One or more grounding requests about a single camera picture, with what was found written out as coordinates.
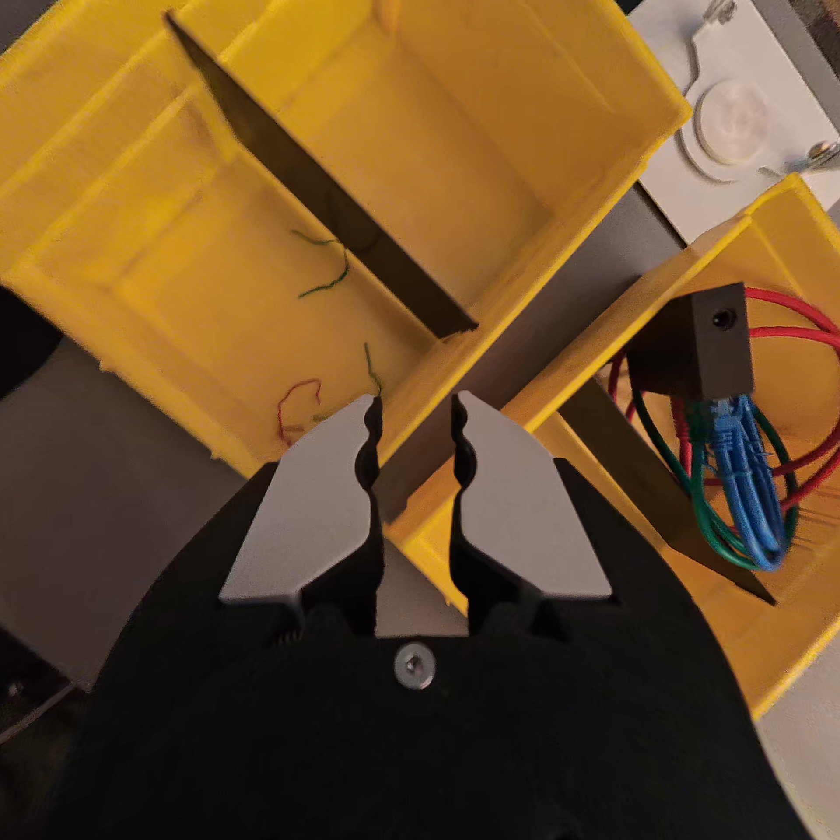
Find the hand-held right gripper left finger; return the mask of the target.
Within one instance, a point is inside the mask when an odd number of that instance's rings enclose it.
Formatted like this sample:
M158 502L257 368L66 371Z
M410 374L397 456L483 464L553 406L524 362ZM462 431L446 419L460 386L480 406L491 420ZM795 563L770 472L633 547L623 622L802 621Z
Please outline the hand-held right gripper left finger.
M365 394L301 437L277 463L219 592L223 604L302 604L344 561L382 579L373 484L382 399Z

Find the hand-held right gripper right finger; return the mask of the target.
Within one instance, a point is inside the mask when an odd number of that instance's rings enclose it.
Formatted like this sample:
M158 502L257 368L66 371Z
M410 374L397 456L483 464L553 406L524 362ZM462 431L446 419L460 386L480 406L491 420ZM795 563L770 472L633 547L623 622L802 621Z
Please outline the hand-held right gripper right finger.
M452 401L455 541L514 584L549 598L608 599L607 580L550 451L462 391Z

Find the yellow plastic bin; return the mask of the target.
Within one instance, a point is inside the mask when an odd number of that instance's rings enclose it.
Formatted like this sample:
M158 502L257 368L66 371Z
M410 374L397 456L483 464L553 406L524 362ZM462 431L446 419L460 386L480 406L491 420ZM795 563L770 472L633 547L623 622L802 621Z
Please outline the yellow plastic bin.
M437 339L235 138L183 26L478 328ZM375 395L383 460L690 116L615 2L56 2L2 54L2 284L246 477ZM299 440L302 435L294 435Z
M618 351L667 304L690 292L742 282L813 305L838 327L838 230L803 178L789 175L732 220L650 270L502 410L549 452L587 478L677 573L729 658L759 718L838 632L838 468L801 503L800 526L781 570L757 579L769 605L671 549L559 414L590 379L606 379ZM813 340L752 343L755 400L793 458L818 446L838 419L838 356ZM384 525L385 536L466 614L448 569L459 484L454 463L438 468Z

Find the red thread scrap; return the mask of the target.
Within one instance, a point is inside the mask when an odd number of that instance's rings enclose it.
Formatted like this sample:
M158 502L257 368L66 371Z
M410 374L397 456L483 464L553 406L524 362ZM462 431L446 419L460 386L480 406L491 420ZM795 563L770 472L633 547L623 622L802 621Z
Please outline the red thread scrap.
M276 407L277 412L277 425L278 425L278 436L280 441L287 447L290 448L297 442L297 439L294 437L295 434L302 435L305 433L305 427L302 425L287 425L284 419L284 408L289 399L300 389L307 389L311 388L311 397L314 400L315 404L320 406L322 404L321 399L321 390L322 390L322 380L318 377L310 377L306 380L298 381L293 383L288 387L285 394L279 399L279 402Z

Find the person's dark trousers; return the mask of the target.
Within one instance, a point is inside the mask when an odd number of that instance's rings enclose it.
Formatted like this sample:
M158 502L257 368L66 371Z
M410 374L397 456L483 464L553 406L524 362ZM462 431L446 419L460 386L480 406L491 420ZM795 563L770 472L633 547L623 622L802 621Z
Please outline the person's dark trousers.
M62 331L1 287L1 398L34 375L63 338Z

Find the white mounting plate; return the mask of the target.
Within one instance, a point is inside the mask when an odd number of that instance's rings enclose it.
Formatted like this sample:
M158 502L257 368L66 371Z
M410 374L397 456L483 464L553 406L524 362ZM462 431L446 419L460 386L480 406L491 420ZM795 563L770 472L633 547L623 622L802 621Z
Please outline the white mounting plate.
M641 2L628 19L690 107L640 182L687 243L789 174L838 204L838 128L754 2Z

